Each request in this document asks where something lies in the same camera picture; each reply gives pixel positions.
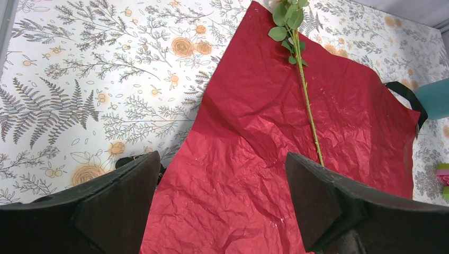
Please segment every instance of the green stem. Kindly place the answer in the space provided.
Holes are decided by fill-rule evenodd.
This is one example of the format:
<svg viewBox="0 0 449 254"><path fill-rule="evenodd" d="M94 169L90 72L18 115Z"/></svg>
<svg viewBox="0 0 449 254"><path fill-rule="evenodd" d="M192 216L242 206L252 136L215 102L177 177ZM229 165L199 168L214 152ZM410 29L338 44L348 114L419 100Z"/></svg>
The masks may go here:
<svg viewBox="0 0 449 254"><path fill-rule="evenodd" d="M299 72L301 74L302 87L304 88L304 95L306 97L307 112L309 113L310 124L312 125L313 139L315 140L315 145L317 146L317 153L318 153L318 158L320 159L320 164L324 167L324 163L323 163L323 159L322 159L322 155L321 155L320 143L318 142L317 130L315 128L315 123L313 121L312 109L310 108L309 95L307 93L307 83L306 83L306 79L304 78L304 70L302 68L301 50L299 48L299 34L298 34L297 30L294 30L292 39L294 42L297 65L299 67Z"/></svg>

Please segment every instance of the red wrapping paper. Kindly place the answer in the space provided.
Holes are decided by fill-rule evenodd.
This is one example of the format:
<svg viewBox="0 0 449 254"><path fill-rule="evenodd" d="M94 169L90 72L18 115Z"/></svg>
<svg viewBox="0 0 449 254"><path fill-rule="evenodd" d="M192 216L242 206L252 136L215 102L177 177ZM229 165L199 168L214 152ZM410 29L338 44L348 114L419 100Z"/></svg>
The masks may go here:
<svg viewBox="0 0 449 254"><path fill-rule="evenodd" d="M141 253L305 253L284 162L318 161L298 67L252 2L154 196ZM304 36L308 92L325 166L411 198L419 113L376 73Z"/></svg>

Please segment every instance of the floral tablecloth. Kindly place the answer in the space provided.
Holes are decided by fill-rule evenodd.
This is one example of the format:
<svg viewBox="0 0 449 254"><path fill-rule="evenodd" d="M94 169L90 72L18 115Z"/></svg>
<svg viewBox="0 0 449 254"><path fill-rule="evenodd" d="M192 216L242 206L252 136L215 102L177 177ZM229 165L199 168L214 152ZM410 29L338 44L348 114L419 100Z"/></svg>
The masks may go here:
<svg viewBox="0 0 449 254"><path fill-rule="evenodd" d="M309 2L301 33L384 82L449 77L438 30L346 0ZM81 184L125 156L158 150L167 166L249 3L20 0L0 87L0 204ZM434 176L448 139L448 119L421 130L414 199L448 204Z"/></svg>

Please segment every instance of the black object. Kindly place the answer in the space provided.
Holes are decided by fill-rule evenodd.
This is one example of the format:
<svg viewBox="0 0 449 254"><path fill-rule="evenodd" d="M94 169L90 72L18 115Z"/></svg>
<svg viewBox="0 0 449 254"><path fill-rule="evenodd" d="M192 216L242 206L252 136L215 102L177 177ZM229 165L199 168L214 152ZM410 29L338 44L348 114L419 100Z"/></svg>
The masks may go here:
<svg viewBox="0 0 449 254"><path fill-rule="evenodd" d="M296 153L285 169L307 252L448 253L449 207L381 192Z"/></svg>
<svg viewBox="0 0 449 254"><path fill-rule="evenodd" d="M138 254L159 169L152 152L33 203L0 206L0 252Z"/></svg>
<svg viewBox="0 0 449 254"><path fill-rule="evenodd" d="M418 111L421 113L419 115L417 132L416 132L417 133L416 135L418 135L418 132L419 132L419 130L421 130L421 127L423 127L423 124L427 120L428 115L427 115L427 112L424 109L423 105L421 105L421 102L416 97L415 93L412 90L410 90L408 87L406 87L405 85L403 85L397 81L388 82L385 84L385 86L388 89L398 93L400 96L407 99L410 102L410 106L411 106L412 110Z"/></svg>
<svg viewBox="0 0 449 254"><path fill-rule="evenodd" d="M140 157L140 155L136 155L136 156L129 156L129 157L123 157L120 158L119 160L117 160L117 162L115 163L115 168L120 168L123 167L124 165L132 162L133 160L136 160ZM160 181L162 180L162 177L165 174L165 170L167 170L166 168L164 168L164 166L162 166L162 164L160 164L160 171L159 171L159 176L157 178L157 185L159 185Z"/></svg>

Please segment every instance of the black ribbon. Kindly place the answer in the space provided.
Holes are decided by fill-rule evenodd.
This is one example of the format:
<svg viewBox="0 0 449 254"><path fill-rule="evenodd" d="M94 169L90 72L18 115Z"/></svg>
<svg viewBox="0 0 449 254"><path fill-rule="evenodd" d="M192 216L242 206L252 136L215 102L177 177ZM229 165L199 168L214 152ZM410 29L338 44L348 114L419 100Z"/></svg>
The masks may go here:
<svg viewBox="0 0 449 254"><path fill-rule="evenodd" d="M427 120L428 115L427 115L427 112L424 109L424 107L421 105L421 102L416 97L415 93L412 90L410 90L408 87L406 87L405 85L403 85L397 81L388 82L385 84L385 86L388 89L398 93L399 95L401 95L402 97L407 99L410 102L411 109L421 113L419 116L418 126L417 126L417 135L418 135L418 132L419 132L419 130L421 130L421 127L423 126L424 122Z"/></svg>

